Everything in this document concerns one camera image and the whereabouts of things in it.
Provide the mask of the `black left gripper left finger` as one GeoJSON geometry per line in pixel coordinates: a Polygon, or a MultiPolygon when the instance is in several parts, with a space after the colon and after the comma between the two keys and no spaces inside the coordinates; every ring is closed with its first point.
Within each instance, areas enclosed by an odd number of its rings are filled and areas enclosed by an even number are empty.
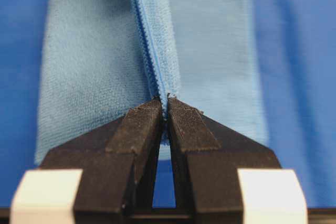
{"type": "Polygon", "coordinates": [[[52,148],[39,167],[21,179],[11,223],[122,223],[145,181],[162,130],[162,108],[153,99],[123,117],[52,148]]]}

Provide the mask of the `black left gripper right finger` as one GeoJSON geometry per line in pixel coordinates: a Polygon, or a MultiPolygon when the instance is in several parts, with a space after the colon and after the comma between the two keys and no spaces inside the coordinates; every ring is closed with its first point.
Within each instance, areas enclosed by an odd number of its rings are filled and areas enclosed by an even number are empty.
{"type": "Polygon", "coordinates": [[[274,152],[168,100],[177,206],[196,223],[307,223],[297,175],[274,152]]]}

